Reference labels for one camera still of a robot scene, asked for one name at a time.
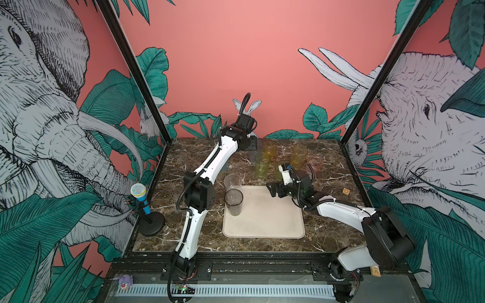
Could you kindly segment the clear tall plastic tumbler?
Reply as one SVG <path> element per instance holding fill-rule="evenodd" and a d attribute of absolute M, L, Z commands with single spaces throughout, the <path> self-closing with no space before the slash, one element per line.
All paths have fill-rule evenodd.
<path fill-rule="evenodd" d="M 228 174 L 224 178 L 224 187 L 226 191 L 231 189 L 239 189 L 243 185 L 241 176 L 238 174 Z"/>

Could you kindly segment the smoky grey tall tumbler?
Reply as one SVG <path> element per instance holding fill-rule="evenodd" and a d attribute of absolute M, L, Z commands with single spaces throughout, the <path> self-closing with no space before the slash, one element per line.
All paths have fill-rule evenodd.
<path fill-rule="evenodd" d="M 243 199 L 243 193 L 236 188 L 228 190 L 225 194 L 226 208 L 232 216 L 238 216 L 242 212 Z"/>

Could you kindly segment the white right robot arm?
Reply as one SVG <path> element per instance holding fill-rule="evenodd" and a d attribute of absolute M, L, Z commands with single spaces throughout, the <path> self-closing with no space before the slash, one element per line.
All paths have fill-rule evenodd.
<path fill-rule="evenodd" d="M 334 255 L 328 270 L 335 279 L 372 266 L 395 270 L 415 250 L 416 244 L 396 213 L 389 207 L 360 207 L 317 191 L 303 171 L 284 172 L 283 181 L 266 184 L 271 196 L 290 197 L 305 212 L 344 223 L 365 237 L 365 243 Z"/>

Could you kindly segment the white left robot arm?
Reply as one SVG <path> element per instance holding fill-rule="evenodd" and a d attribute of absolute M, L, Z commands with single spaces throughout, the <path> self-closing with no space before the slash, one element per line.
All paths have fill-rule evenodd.
<path fill-rule="evenodd" d="M 171 268 L 183 277 L 190 277 L 196 271 L 195 255 L 200 232 L 209 209 L 216 201 L 215 180 L 234 153 L 253 146 L 250 137 L 255 128 L 254 125 L 244 127 L 236 123 L 222 128 L 216 146 L 205 161 L 193 172 L 184 175 L 184 188 L 176 202 L 176 209 L 186 212 L 186 218 L 171 257 Z"/>

